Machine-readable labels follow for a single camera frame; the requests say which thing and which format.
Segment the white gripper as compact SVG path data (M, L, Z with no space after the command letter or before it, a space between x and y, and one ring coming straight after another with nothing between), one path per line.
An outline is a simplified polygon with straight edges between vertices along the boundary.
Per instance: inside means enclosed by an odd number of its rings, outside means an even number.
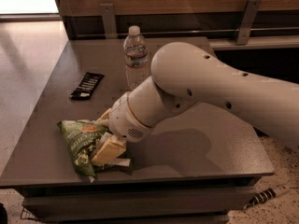
M126 151L127 141L140 142L153 131L133 114L129 106L129 92L119 98L95 123L107 120L109 120L109 129L115 135L105 133L100 139L101 147L96 150L91 159L92 165L95 166L102 166L115 160Z

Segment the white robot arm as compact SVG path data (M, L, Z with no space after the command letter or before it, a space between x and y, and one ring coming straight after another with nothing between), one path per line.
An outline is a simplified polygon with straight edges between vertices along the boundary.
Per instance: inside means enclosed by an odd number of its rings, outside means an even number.
M137 143L155 126L197 103L217 106L299 148L299 88L295 83L237 70L204 50L183 42L154 54L151 75L126 92L96 122Z

